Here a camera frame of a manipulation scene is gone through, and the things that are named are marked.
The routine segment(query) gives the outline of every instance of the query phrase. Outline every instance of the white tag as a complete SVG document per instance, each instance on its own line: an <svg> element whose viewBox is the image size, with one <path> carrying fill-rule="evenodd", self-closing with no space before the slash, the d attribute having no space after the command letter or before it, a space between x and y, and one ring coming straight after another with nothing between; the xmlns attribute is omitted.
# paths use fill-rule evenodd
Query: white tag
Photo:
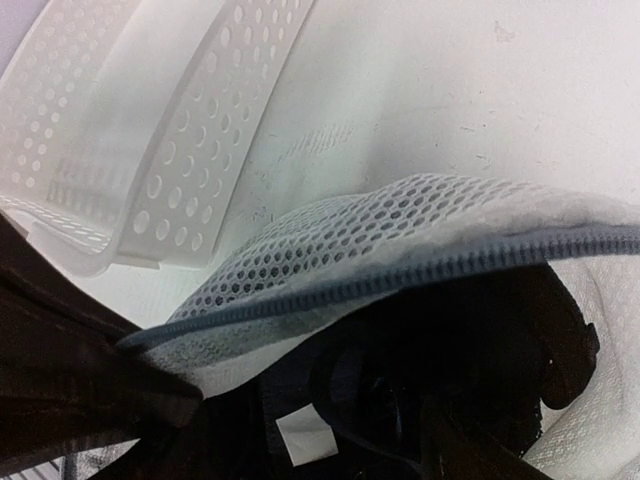
<svg viewBox="0 0 640 480"><path fill-rule="evenodd" d="M331 427L309 404L276 420L294 467L338 453Z"/></svg>

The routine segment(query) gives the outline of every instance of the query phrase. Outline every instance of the scuff mark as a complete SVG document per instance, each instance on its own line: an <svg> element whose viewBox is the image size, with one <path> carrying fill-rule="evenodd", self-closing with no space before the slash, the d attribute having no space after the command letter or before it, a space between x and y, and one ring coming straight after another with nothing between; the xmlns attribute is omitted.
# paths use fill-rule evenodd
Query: scuff mark
<svg viewBox="0 0 640 480"><path fill-rule="evenodd" d="M516 32L510 32L505 29L497 20L493 25L493 32L496 34L496 41L498 43L510 43L516 38Z"/></svg>

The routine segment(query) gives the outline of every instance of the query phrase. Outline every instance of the mesh laundry bag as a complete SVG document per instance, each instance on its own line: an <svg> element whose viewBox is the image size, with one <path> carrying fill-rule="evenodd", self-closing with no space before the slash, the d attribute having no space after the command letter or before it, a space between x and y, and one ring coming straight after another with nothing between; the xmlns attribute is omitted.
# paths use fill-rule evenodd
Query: mesh laundry bag
<svg viewBox="0 0 640 480"><path fill-rule="evenodd" d="M167 325L120 346L210 397L400 290L552 261L595 323L602 350L585 393L545 416L545 434L526 459L553 478L635 478L639 226L640 208L600 196L416 175L282 217L239 248Z"/></svg>

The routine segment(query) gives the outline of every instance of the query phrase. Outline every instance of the perforated basket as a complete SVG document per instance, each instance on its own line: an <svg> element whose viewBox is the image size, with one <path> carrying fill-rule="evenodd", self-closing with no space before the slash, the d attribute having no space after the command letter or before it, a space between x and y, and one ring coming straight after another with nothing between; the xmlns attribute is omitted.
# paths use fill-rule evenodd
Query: perforated basket
<svg viewBox="0 0 640 480"><path fill-rule="evenodd" d="M0 81L3 209L77 275L206 265L311 3L53 0Z"/></svg>

